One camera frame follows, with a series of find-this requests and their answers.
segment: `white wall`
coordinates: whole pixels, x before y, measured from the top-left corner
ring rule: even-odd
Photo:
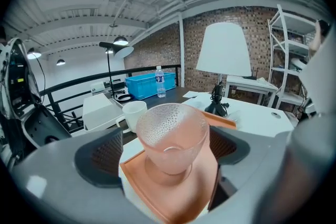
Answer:
[[[62,66],[57,66],[56,62],[59,59],[63,59],[66,64]],[[98,46],[94,47],[84,47],[80,49],[73,49],[63,51],[58,54],[54,54],[48,57],[48,60],[40,60],[43,70],[46,75],[46,88],[49,88],[60,83],[70,81],[73,79],[78,79],[94,74],[108,72],[107,55],[104,50]],[[35,78],[39,85],[39,90],[43,89],[43,75],[39,69],[36,60],[31,60],[30,64],[32,66]],[[110,67],[111,71],[124,70],[123,59],[114,59],[110,55]],[[126,75],[114,76],[112,79],[121,79],[124,81]],[[99,79],[94,81],[89,81],[85,83],[78,84],[76,86],[68,87],[63,90],[59,90],[53,93],[54,101],[75,95],[77,93],[85,92],[90,90],[90,85],[98,81],[109,81],[109,78]],[[85,94],[80,97],[70,99],[68,101],[60,103],[61,110],[66,110],[77,105],[83,104],[83,100],[86,97],[91,96],[90,94]],[[48,104],[49,101],[46,97],[44,104]],[[82,115],[82,108],[75,110],[76,116]]]

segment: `white column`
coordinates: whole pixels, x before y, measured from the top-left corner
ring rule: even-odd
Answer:
[[[184,32],[183,32],[183,19],[182,14],[179,13],[179,21],[180,25],[180,46],[181,46],[181,87],[184,88]]]

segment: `metal shelving unit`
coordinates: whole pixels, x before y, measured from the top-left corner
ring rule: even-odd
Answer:
[[[287,76],[289,74],[293,76],[299,75],[298,71],[289,69],[289,54],[306,56],[308,55],[308,45],[288,39],[288,33],[293,33],[303,37],[315,30],[315,22],[301,18],[300,16],[294,14],[286,13],[282,10],[281,6],[278,5],[277,13],[271,20],[268,20],[268,28],[271,43],[271,61],[268,82],[271,82],[274,71],[282,72],[284,75],[282,85],[277,92],[279,100],[277,102],[276,109],[279,108],[281,102],[301,105],[304,102],[303,97],[301,95],[285,92],[285,87]],[[273,34],[274,30],[283,31],[283,36],[285,39],[283,42],[280,42],[276,38],[276,36]],[[274,50],[281,50],[285,54],[284,68],[273,67]]]

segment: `cup rim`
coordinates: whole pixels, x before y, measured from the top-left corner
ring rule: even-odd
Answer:
[[[154,107],[148,109],[148,110],[146,111],[146,113],[147,113],[148,111],[152,110],[153,108],[157,108],[158,106],[163,106],[163,105],[168,105],[168,104],[184,105],[184,106],[187,106],[187,107],[189,107],[189,108],[194,109],[194,110],[196,111],[196,113],[198,113],[201,117],[203,117],[203,118],[205,119],[206,124],[208,125],[208,131],[204,133],[202,139],[201,139],[197,144],[195,144],[195,145],[193,145],[193,146],[191,146],[191,147],[188,147],[188,148],[185,148],[185,149],[181,150],[181,152],[183,152],[183,151],[188,151],[188,150],[192,149],[193,147],[195,147],[195,146],[197,146],[197,145],[203,143],[204,140],[205,140],[205,138],[206,138],[206,136],[207,136],[207,134],[209,133],[209,130],[210,130],[210,129],[209,129],[209,126],[210,126],[210,125],[209,125],[209,123],[207,122],[206,117],[203,115],[203,113],[202,113],[199,109],[194,108],[193,106],[190,106],[190,105],[187,105],[187,104],[180,104],[180,103],[166,103],[166,104],[159,104],[159,105],[156,105],[156,106],[154,106]],[[139,117],[138,122],[139,122],[139,120],[140,120],[143,116],[146,115],[146,113],[143,114],[143,115],[141,115],[141,116]],[[155,148],[155,147],[150,146],[149,144],[147,144],[143,139],[140,138],[140,136],[138,135],[138,131],[136,132],[136,135],[137,135],[138,139],[140,140],[140,142],[141,142],[142,144],[146,145],[147,147],[149,147],[151,150],[154,150],[154,151],[159,152],[159,153],[165,153],[165,152],[161,152],[161,151],[159,151],[157,148]]]
[[[142,104],[144,104],[144,106],[143,106],[142,108],[138,109],[137,111],[133,111],[133,112],[125,112],[125,111],[123,110],[125,106],[127,106],[128,104],[130,105],[131,103],[134,103],[134,102],[141,102]],[[138,113],[139,111],[143,110],[145,107],[147,107],[147,103],[146,103],[146,102],[144,102],[144,101],[140,101],[140,100],[136,100],[136,101],[132,101],[132,102],[129,102],[129,103],[125,104],[125,105],[122,107],[122,112],[123,112],[124,115],[125,115],[125,114],[134,114],[134,113]]]

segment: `white mug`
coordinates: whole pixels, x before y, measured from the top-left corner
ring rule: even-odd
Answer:
[[[123,133],[127,133],[132,131],[133,133],[136,132],[136,124],[138,122],[138,119],[141,115],[146,113],[147,111],[147,104],[143,101],[133,101],[130,103],[127,103],[123,108],[122,112],[124,113],[123,116],[116,119],[116,125],[120,127],[119,122],[126,120],[128,129],[123,130]]]

